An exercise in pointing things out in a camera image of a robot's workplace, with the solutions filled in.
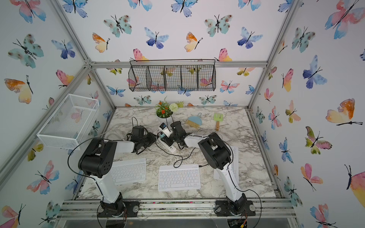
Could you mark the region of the white power strip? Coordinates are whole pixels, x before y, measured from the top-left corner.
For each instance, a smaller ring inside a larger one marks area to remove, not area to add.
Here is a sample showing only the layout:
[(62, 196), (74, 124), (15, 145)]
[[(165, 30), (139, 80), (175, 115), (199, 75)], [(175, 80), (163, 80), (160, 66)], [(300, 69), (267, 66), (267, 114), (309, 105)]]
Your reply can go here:
[(171, 141), (165, 134), (159, 133), (157, 135), (157, 141), (163, 148), (170, 154), (174, 154), (177, 149), (173, 146), (173, 141)]

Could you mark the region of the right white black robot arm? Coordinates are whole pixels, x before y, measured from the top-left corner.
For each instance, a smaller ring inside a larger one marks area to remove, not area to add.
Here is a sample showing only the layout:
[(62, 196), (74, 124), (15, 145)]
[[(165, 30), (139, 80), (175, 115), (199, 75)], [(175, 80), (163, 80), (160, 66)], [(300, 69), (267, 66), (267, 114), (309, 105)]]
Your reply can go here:
[(217, 171), (223, 181), (227, 199), (233, 203), (245, 204), (247, 202), (247, 197), (239, 189), (231, 166), (234, 159), (232, 149), (217, 133), (207, 136), (187, 133), (180, 121), (171, 123), (169, 127), (162, 123), (159, 130), (165, 135), (168, 144), (177, 143), (181, 146), (200, 149), (208, 165)]

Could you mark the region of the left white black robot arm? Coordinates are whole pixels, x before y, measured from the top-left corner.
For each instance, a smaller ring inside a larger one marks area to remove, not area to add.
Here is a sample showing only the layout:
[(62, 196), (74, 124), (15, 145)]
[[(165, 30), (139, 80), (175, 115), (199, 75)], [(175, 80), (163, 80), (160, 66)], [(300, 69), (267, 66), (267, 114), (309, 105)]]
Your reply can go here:
[(83, 175), (94, 180), (104, 204), (116, 204), (121, 198), (117, 186), (146, 180), (146, 158), (114, 161), (116, 154), (139, 155), (156, 142), (156, 136), (142, 126), (133, 128), (129, 140), (91, 138), (91, 142), (79, 160)]

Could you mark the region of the white potted flower plant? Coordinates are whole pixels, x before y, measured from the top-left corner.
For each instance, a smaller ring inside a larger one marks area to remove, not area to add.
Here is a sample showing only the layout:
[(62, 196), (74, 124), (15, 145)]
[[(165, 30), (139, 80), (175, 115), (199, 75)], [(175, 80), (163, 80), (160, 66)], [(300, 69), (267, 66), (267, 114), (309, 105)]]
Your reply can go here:
[(184, 101), (178, 101), (175, 103), (169, 103), (166, 100), (159, 101), (156, 105), (156, 116), (161, 122), (166, 125), (173, 123), (173, 114), (177, 113), (179, 109), (184, 107)]

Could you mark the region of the left white wireless keyboard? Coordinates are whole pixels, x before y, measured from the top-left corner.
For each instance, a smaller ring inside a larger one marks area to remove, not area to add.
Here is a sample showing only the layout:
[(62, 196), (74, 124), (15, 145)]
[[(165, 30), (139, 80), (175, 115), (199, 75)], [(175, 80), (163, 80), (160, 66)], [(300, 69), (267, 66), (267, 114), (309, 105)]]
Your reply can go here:
[(146, 158), (116, 161), (110, 170), (116, 186), (146, 180)]

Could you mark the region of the white wireless keyboard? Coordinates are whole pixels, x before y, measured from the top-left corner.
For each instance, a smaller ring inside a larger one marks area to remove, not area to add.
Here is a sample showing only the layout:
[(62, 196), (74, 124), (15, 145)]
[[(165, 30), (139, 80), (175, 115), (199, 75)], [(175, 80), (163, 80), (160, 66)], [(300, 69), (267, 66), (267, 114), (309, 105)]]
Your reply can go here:
[(146, 158), (116, 161), (110, 170), (116, 186), (146, 180)]
[(199, 165), (186, 164), (175, 168), (173, 165), (160, 166), (158, 191), (188, 191), (201, 188)]
[[(231, 164), (231, 167), (233, 168), (233, 173), (236, 181), (239, 182), (239, 149), (235, 146), (231, 146), (231, 149), (233, 152), (233, 163)], [(213, 177), (216, 180), (221, 180), (217, 170), (213, 171)]]

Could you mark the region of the middle white wireless keyboard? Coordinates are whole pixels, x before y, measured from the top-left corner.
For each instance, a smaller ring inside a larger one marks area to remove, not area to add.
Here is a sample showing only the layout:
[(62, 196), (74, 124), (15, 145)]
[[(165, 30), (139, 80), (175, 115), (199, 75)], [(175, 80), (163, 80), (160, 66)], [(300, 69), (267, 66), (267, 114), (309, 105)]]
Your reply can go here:
[(158, 191), (188, 191), (201, 188), (199, 165), (186, 164), (175, 168), (173, 165), (160, 166)]

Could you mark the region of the right white wireless keyboard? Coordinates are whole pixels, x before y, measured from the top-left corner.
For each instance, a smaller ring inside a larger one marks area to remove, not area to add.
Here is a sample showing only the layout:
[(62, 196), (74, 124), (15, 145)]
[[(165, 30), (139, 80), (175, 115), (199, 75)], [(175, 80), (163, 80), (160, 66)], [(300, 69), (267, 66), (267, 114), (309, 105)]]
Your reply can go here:
[[(233, 163), (231, 164), (231, 167), (233, 168), (233, 173), (236, 181), (239, 182), (239, 149), (235, 146), (231, 146), (231, 149), (233, 152)], [(213, 171), (213, 177), (216, 180), (221, 180), (217, 170)]]

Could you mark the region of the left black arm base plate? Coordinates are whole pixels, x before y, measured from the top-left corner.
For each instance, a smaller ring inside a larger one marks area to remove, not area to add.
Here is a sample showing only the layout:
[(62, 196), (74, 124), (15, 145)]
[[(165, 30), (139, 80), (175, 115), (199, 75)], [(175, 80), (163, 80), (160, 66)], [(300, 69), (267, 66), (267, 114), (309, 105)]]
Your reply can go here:
[(136, 218), (139, 208), (138, 201), (118, 201), (111, 204), (101, 202), (97, 216), (99, 218)]

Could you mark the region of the white mesh wall basket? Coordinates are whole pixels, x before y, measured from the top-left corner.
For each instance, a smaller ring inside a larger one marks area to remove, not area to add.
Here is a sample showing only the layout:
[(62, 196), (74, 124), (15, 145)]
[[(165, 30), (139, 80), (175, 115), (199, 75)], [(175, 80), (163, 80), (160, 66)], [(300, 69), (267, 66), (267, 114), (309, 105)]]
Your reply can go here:
[(99, 100), (68, 94), (37, 133), (48, 147), (75, 149), (91, 129)]

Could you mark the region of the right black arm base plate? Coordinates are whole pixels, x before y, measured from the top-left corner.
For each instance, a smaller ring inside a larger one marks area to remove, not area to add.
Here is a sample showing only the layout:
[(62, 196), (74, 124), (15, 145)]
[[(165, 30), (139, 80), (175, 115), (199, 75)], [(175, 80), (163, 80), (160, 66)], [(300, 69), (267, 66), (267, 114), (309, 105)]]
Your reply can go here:
[(244, 203), (232, 202), (230, 200), (217, 200), (214, 212), (218, 217), (228, 216), (255, 216), (256, 208), (251, 200)]

